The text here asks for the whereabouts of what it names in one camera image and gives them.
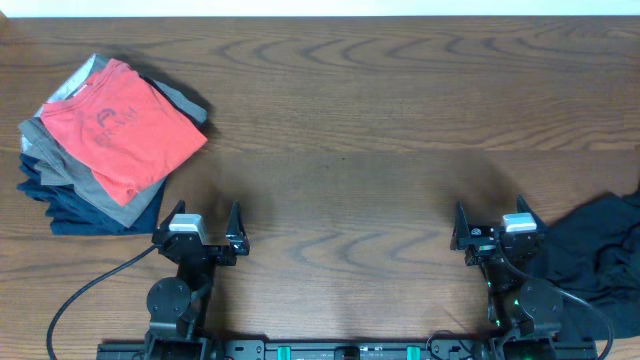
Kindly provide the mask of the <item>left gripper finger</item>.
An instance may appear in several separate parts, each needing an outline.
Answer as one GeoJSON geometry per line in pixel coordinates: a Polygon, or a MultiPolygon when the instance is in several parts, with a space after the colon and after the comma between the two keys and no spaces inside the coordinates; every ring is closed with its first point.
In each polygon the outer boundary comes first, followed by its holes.
{"type": "Polygon", "coordinates": [[[247,234],[241,218],[240,203],[235,201],[231,207],[229,221],[225,232],[230,243],[246,243],[247,234]]]}
{"type": "Polygon", "coordinates": [[[173,210],[169,213],[169,215],[158,225],[158,229],[159,230],[168,230],[169,229],[169,225],[172,222],[173,218],[177,214],[184,214],[185,213],[185,207],[186,207],[185,201],[184,200],[179,200],[178,203],[173,208],[173,210]]]}

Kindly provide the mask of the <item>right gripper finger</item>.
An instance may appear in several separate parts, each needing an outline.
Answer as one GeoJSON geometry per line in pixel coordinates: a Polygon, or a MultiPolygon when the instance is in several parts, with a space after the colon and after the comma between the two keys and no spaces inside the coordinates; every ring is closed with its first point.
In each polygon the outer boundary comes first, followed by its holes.
{"type": "Polygon", "coordinates": [[[519,213],[529,213],[532,216],[533,220],[536,223],[538,231],[546,230],[546,224],[544,223],[544,221],[532,210],[532,208],[529,206],[529,204],[521,194],[519,194],[516,198],[516,208],[519,213]]]}
{"type": "Polygon", "coordinates": [[[454,228],[451,237],[452,249],[465,249],[468,246],[471,233],[468,221],[461,202],[455,206],[454,228]]]}

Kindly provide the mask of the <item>black t-shirt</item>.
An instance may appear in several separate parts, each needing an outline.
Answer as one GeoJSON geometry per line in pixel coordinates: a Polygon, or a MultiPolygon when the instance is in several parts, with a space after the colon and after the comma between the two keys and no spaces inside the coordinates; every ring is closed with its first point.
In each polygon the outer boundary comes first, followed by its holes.
{"type": "Polygon", "coordinates": [[[530,273],[611,319],[615,337],[639,335],[639,193],[605,194],[551,225],[530,273]]]}

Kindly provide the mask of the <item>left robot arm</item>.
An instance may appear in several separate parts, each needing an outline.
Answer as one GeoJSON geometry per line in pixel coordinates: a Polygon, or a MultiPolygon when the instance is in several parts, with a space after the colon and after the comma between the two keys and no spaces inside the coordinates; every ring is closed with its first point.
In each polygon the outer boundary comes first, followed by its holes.
{"type": "Polygon", "coordinates": [[[208,244],[202,216],[188,214],[184,201],[179,201],[154,231],[153,245],[177,265],[177,273],[157,281],[148,292],[150,326],[144,360],[225,357],[223,343],[205,330],[205,320],[215,269],[234,266],[238,257],[250,253],[238,202],[231,207],[225,237],[226,245],[208,244]]]}

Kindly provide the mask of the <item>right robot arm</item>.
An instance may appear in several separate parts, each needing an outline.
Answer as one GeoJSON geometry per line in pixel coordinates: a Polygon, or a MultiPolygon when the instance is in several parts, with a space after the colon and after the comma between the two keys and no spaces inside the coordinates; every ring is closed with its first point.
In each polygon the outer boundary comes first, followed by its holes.
{"type": "Polygon", "coordinates": [[[551,339],[560,330],[561,295],[529,274],[546,225],[523,197],[517,211],[497,224],[471,224],[455,206],[451,248],[465,253],[465,264],[480,268],[488,288],[488,319],[498,327],[475,351],[482,359],[534,359],[552,356],[551,339]]]}

